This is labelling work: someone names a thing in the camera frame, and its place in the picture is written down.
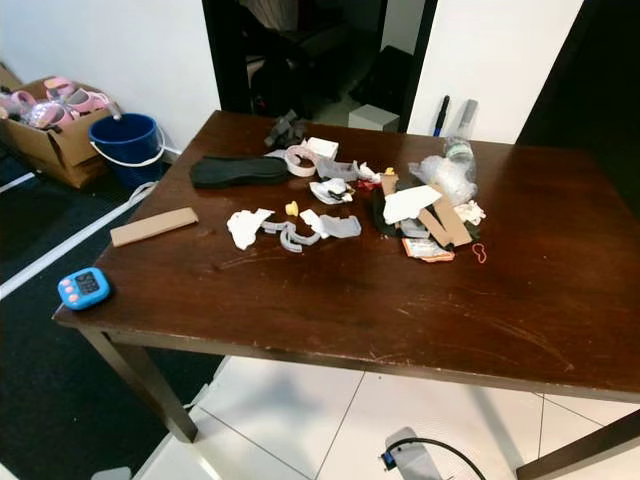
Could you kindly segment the white floor strip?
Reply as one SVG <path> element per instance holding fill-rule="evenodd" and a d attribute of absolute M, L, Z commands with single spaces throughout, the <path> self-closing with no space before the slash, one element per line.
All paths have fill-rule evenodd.
<path fill-rule="evenodd" d="M 129 197 L 124 204 L 114 207 L 113 210 L 106 212 L 106 214 L 102 215 L 101 218 L 93 220 L 92 223 L 87 224 L 86 227 L 79 229 L 77 233 L 73 234 L 73 236 L 64 239 L 63 242 L 56 244 L 56 246 L 50 248 L 49 251 L 42 253 L 42 255 L 37 257 L 36 260 L 28 262 L 28 264 L 24 265 L 17 274 L 10 276 L 9 279 L 6 279 L 5 282 L 1 284 L 0 300 L 5 300 L 10 293 L 17 291 L 17 289 L 22 287 L 24 283 L 27 283 L 28 280 L 31 280 L 32 278 L 35 278 L 36 275 L 40 274 L 42 270 L 49 268 L 50 265 L 58 261 L 61 256 L 65 255 L 65 253 L 72 251 L 74 247 L 78 246 L 78 244 L 81 244 L 83 241 L 86 241 L 86 239 L 93 236 L 93 234 L 99 232 L 102 228 L 105 228 L 110 221 L 114 221 L 116 218 L 119 218 L 120 215 L 124 214 L 124 212 L 131 210 L 133 206 L 140 204 L 143 198 L 146 198 L 152 191 L 154 191 L 155 186 L 156 182 L 147 182 L 143 183 L 140 187 L 134 188 L 134 191 L 131 193 L 131 197 Z"/>

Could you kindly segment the blue digital timer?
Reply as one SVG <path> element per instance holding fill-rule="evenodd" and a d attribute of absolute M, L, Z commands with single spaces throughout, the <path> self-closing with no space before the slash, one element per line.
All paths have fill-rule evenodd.
<path fill-rule="evenodd" d="M 58 283 L 61 303 L 70 310 L 86 310 L 100 305 L 113 289 L 100 268 L 84 268 L 64 276 Z"/>

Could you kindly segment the brown cardboard box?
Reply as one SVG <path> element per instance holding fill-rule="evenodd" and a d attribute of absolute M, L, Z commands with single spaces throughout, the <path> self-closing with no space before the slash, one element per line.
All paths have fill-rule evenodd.
<path fill-rule="evenodd" d="M 44 99 L 44 79 L 13 88 L 4 84 L 1 87 L 8 90 L 27 90 L 37 99 Z M 78 84 L 82 84 L 87 90 L 97 90 L 87 84 Z M 59 131 L 41 131 L 19 122 L 1 119 L 1 138 L 26 157 L 37 172 L 50 175 L 61 183 L 78 189 L 109 172 L 108 163 L 99 151 L 90 145 L 88 138 L 88 128 L 104 116 L 109 116 L 108 108 L 84 115 L 69 125 L 64 125 Z"/>

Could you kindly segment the pink white plastic items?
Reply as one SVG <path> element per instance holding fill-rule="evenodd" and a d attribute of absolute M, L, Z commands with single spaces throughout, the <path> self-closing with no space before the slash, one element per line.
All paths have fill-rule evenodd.
<path fill-rule="evenodd" d="M 49 131 L 63 128 L 84 115 L 109 108 L 114 104 L 109 96 L 97 90 L 87 90 L 82 84 L 60 76 L 42 81 L 44 99 L 37 99 L 27 90 L 0 90 L 0 118 L 28 127 Z"/>

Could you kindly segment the brown cardboard strip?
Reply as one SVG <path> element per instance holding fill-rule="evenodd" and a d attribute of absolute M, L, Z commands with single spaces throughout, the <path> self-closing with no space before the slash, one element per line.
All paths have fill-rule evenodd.
<path fill-rule="evenodd" d="M 182 207 L 182 209 L 161 212 L 159 215 L 151 216 L 132 223 L 125 224 L 110 230 L 111 244 L 114 247 L 122 247 L 138 241 L 145 241 L 147 238 L 160 236 L 187 225 L 197 223 L 198 218 L 192 207 Z"/>

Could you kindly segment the blue plastic bucket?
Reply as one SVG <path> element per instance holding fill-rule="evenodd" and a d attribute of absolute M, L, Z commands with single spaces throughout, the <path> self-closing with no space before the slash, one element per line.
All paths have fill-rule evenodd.
<path fill-rule="evenodd" d="M 164 133 L 151 116 L 104 116 L 88 128 L 88 138 L 123 187 L 132 189 L 163 178 Z"/>

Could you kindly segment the white crumpled paper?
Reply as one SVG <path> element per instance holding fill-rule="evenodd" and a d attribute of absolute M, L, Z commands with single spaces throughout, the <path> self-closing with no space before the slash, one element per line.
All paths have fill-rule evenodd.
<path fill-rule="evenodd" d="M 255 242 L 256 234 L 259 232 L 261 225 L 273 214 L 273 210 L 266 209 L 234 212 L 227 221 L 227 227 L 230 234 L 232 234 L 236 247 L 239 250 L 247 250 Z"/>

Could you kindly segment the black shoe insole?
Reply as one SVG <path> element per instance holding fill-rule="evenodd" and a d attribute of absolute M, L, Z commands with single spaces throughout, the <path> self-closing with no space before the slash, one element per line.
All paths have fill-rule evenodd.
<path fill-rule="evenodd" d="M 287 165 L 279 157 L 201 157 L 189 170 L 195 188 L 232 186 L 274 186 L 291 179 Z"/>

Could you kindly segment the grey curved plastic part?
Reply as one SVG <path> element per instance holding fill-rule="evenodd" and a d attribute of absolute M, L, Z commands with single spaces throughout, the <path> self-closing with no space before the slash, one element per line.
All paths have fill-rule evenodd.
<path fill-rule="evenodd" d="M 311 236 L 301 236 L 293 221 L 264 221 L 261 229 L 268 234 L 278 234 L 279 241 L 285 250 L 293 253 L 300 253 L 305 246 L 311 246 L 323 238 L 321 232 L 312 233 Z"/>

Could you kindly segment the dark grey crumpled object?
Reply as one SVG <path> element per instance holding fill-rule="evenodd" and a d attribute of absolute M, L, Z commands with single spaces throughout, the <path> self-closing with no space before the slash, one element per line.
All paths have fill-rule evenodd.
<path fill-rule="evenodd" d="M 287 114 L 276 119 L 276 123 L 271 127 L 264 143 L 270 150 L 279 150 L 279 148 L 301 145 L 305 140 L 305 119 L 301 118 L 296 110 L 289 110 Z"/>

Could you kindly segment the pink tape roll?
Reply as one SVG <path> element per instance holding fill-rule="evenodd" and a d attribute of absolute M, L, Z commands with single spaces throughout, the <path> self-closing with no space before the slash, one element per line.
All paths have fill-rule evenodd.
<path fill-rule="evenodd" d="M 314 177 L 316 174 L 317 155 L 310 148 L 294 145 L 285 150 L 285 165 L 294 177 Z"/>

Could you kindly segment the small white box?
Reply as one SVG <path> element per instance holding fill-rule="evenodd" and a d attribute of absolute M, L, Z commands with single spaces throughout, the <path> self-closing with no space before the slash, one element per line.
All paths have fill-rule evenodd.
<path fill-rule="evenodd" d="M 334 157 L 337 156 L 339 148 L 337 142 L 321 140 L 321 138 L 317 137 L 307 138 L 307 140 L 303 142 L 303 146 L 305 146 L 308 151 L 311 151 L 312 154 L 320 157 L 328 157 L 328 159 L 334 159 Z"/>

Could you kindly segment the white black small object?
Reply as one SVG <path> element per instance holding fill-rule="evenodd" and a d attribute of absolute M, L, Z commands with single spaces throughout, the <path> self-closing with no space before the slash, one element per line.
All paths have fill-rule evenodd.
<path fill-rule="evenodd" d="M 352 188 L 344 179 L 332 178 L 324 182 L 310 182 L 308 187 L 317 200 L 326 205 L 347 204 L 353 200 Z"/>

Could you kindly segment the grey flat plastic part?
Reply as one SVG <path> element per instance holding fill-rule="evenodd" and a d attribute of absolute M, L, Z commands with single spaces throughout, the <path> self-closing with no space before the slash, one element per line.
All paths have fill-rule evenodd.
<path fill-rule="evenodd" d="M 334 218 L 329 215 L 317 216 L 323 236 L 325 238 L 351 238 L 360 236 L 362 227 L 357 216 L 347 216 L 347 218 Z"/>

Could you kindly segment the black cloth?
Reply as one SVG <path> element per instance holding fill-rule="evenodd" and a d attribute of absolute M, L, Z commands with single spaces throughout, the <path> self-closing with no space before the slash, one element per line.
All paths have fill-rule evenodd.
<path fill-rule="evenodd" d="M 396 224 L 387 224 L 384 223 L 383 216 L 381 216 L 381 212 L 383 212 L 383 207 L 385 205 L 385 193 L 380 191 L 380 189 L 375 189 L 374 192 L 371 193 L 369 200 L 369 210 L 372 224 L 375 225 L 375 228 L 379 230 L 381 234 L 384 236 L 388 236 L 390 238 L 397 238 L 399 242 L 401 242 L 402 238 L 430 238 L 430 233 L 428 228 L 425 227 L 424 224 L 421 223 L 419 218 L 411 218 L 403 221 L 398 221 Z M 463 223 L 468 230 L 468 233 L 471 234 L 471 237 L 474 238 L 474 241 L 477 239 L 477 233 L 479 233 L 479 227 L 475 227 L 475 225 L 471 225 L 470 223 Z M 452 251 L 456 250 L 457 247 L 444 247 L 444 250 Z"/>

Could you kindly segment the white square box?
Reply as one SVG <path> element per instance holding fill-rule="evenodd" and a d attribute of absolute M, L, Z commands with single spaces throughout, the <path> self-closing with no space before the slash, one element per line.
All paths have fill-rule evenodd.
<path fill-rule="evenodd" d="M 365 131 L 397 132 L 401 118 L 392 111 L 366 104 L 349 111 L 347 125 L 349 128 L 365 129 Z"/>

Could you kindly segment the white paper sheet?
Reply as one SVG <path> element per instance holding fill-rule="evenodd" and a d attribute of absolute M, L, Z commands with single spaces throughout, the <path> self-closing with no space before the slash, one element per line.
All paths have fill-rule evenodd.
<path fill-rule="evenodd" d="M 433 186 L 417 186 L 401 189 L 392 195 L 385 195 L 384 198 L 385 205 L 381 212 L 384 223 L 396 224 L 398 221 L 417 218 L 422 209 L 434 205 L 442 198 L 442 192 Z"/>

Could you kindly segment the orange printed packet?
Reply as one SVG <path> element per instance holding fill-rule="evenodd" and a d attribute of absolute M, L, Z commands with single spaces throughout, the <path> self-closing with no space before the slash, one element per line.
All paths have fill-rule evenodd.
<path fill-rule="evenodd" d="M 424 262 L 449 262 L 454 260 L 452 251 L 444 250 L 434 239 L 430 238 L 402 238 L 404 252 L 411 259 Z"/>

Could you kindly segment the dark wooden table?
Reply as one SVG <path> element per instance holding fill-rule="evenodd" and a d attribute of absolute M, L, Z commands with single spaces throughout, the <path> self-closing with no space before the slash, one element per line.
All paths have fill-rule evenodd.
<path fill-rule="evenodd" d="M 197 430 L 147 348 L 297 362 L 635 403 L 639 411 L 518 466 L 558 477 L 640 445 L 640 221 L 584 151 L 477 141 L 479 227 L 488 259 L 410 259 L 380 236 L 364 198 L 333 205 L 361 236 L 301 253 L 261 238 L 238 250 L 233 212 L 316 206 L 306 179 L 196 189 L 201 157 L 262 154 L 269 116 L 215 111 L 138 218 L 191 207 L 197 224 L 110 247 L 108 300 L 55 319 L 78 330 L 166 429 Z"/>

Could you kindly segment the brown cardboard piece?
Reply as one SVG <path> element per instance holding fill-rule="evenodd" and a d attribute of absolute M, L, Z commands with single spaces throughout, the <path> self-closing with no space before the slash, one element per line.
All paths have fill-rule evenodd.
<path fill-rule="evenodd" d="M 419 211 L 419 220 L 428 228 L 430 237 L 440 247 L 460 247 L 474 241 L 465 223 L 449 205 L 447 197 L 439 197 L 430 207 Z"/>

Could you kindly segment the clear plastic bottle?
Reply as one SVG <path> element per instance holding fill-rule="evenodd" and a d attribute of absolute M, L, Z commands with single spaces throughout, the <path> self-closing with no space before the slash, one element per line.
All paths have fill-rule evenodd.
<path fill-rule="evenodd" d="M 477 192 L 476 160 L 470 141 L 460 134 L 445 138 L 444 154 L 410 164 L 410 173 L 422 183 L 436 186 L 449 204 L 467 204 Z"/>

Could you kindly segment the black stick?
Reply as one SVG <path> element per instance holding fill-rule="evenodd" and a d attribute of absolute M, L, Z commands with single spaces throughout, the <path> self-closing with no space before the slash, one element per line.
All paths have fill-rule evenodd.
<path fill-rule="evenodd" d="M 431 134 L 434 137 L 442 136 L 442 131 L 445 124 L 445 119 L 447 119 L 449 105 L 451 105 L 451 96 L 445 95 L 440 102 L 438 110 L 436 110 L 436 115 L 433 123 L 433 128 L 431 128 Z"/>

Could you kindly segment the grey robot body part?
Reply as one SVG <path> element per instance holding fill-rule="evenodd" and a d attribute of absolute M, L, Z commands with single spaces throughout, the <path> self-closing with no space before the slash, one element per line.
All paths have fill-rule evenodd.
<path fill-rule="evenodd" d="M 387 448 L 380 454 L 384 470 L 398 470 L 403 480 L 445 480 L 431 456 L 430 448 L 444 451 L 438 442 L 412 442 L 419 438 L 412 428 L 401 428 L 387 438 Z"/>

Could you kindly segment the small white crumpled tissue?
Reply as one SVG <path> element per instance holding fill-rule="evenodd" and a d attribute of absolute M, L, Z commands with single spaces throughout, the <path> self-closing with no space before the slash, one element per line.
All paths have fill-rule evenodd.
<path fill-rule="evenodd" d="M 454 214 L 462 221 L 479 227 L 481 221 L 486 218 L 485 211 L 481 209 L 475 200 L 470 200 L 466 204 L 458 204 L 453 206 Z"/>

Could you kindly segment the grey flat tool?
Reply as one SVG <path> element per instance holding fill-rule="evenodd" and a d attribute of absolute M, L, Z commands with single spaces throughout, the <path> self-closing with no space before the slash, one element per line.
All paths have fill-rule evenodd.
<path fill-rule="evenodd" d="M 448 131 L 448 138 L 457 138 L 457 140 L 471 140 L 474 137 L 472 129 L 474 129 L 475 116 L 477 113 L 477 100 L 467 99 L 458 109 L 457 118 Z"/>

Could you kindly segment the grey plastic bracket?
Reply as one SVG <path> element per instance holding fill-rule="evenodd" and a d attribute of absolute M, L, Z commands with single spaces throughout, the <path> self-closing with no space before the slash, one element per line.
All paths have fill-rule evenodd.
<path fill-rule="evenodd" d="M 357 163 L 338 163 L 330 157 L 320 157 L 315 161 L 316 173 L 324 179 L 338 178 L 355 182 L 360 178 L 360 169 Z"/>

